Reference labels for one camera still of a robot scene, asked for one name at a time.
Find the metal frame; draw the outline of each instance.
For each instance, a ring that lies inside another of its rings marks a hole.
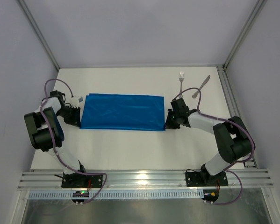
[[[239,47],[242,45],[244,42],[246,36],[248,35],[249,31],[251,30],[255,20],[259,16],[262,8],[265,6],[267,0],[258,0],[257,3],[255,4],[254,8],[252,9],[246,23],[244,24],[241,32],[239,33],[235,43],[233,44],[230,53],[227,56],[227,59],[224,63],[224,69],[226,69],[230,62],[232,61],[234,55],[237,53]]]
[[[16,0],[17,3],[19,4],[20,8],[22,9],[22,12],[24,13],[24,15],[26,16],[26,18],[28,19],[31,27],[34,30],[34,33],[36,34],[36,36],[38,37],[38,40],[40,41],[40,43],[42,44],[45,52],[47,53],[48,57],[50,58],[51,62],[54,64],[55,68],[57,71],[60,70],[60,66],[58,65],[50,47],[48,46],[48,43],[46,42],[40,28],[38,27],[32,13],[30,12],[26,2],[24,0]]]
[[[245,188],[273,187],[266,169],[235,169]],[[213,189],[214,187],[188,188],[184,170],[93,170],[95,173],[107,173],[105,189],[108,190],[149,190],[149,189]],[[59,190],[62,181],[54,175],[63,175],[62,170],[35,170],[22,174],[18,190]],[[237,178],[227,173],[229,186],[223,188],[239,188]]]

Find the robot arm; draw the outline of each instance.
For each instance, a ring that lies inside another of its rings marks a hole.
[[[57,153],[60,154],[62,161],[65,164],[67,164],[69,167],[73,168],[74,170],[78,170],[82,173],[85,173],[86,170],[80,164],[78,159],[76,159],[70,153],[70,151],[62,147],[62,141],[64,141],[65,138],[64,138],[63,130],[57,119],[57,116],[61,116],[64,118],[65,123],[80,127],[79,103],[82,101],[82,98],[72,97],[70,99],[67,99],[67,102],[65,104],[64,97],[65,94],[61,92],[58,91],[50,92],[50,97],[48,98],[42,110],[52,128],[55,143],[56,143]],[[74,185],[87,186],[88,177],[84,175],[76,174],[74,171],[64,167],[60,163],[55,152],[53,151],[51,135],[48,130],[47,124],[45,123],[45,120],[40,113],[40,108],[38,108],[32,113],[26,114],[24,116],[24,120],[33,147],[35,149],[41,149],[43,152],[50,154],[61,165],[61,167],[63,167],[63,179],[66,180],[65,185],[68,187],[74,187]]]
[[[231,123],[202,116],[196,109],[189,110],[183,98],[171,102],[172,108],[168,111],[165,127],[179,129],[180,125],[199,128],[215,136],[218,153],[201,167],[200,177],[204,184],[214,185],[218,176],[241,157],[251,152],[251,143],[248,137]],[[239,117],[229,119],[246,130]]]

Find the glass panel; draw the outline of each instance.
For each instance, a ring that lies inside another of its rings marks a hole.
[[[239,189],[221,189],[217,202],[234,199]],[[22,224],[271,224],[261,189],[244,189],[231,205],[201,199],[101,200],[75,206],[68,200],[29,200]]]

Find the white wall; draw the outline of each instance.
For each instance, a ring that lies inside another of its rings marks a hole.
[[[257,0],[26,0],[62,68],[223,64]]]
[[[10,218],[35,152],[23,116],[39,106],[45,80],[56,75],[16,1],[0,0],[0,224]]]
[[[280,0],[267,1],[228,69],[241,111],[280,196]]]

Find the white table surface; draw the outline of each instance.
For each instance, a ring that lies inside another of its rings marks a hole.
[[[190,68],[105,68],[61,69],[58,77],[67,82],[75,96],[82,96],[81,115],[89,93],[155,95],[165,97],[165,118],[170,101],[179,92],[179,73],[184,71],[183,89],[202,89],[200,109],[214,116],[230,117],[216,67]],[[70,97],[67,87],[56,82],[54,90]],[[194,91],[184,93],[190,109],[196,108]],[[64,131],[63,146],[74,154],[86,169],[199,169],[217,152],[213,135],[199,129],[126,131],[78,129],[58,117]],[[48,154],[36,150],[31,169],[60,169]],[[237,164],[233,168],[244,168]]]

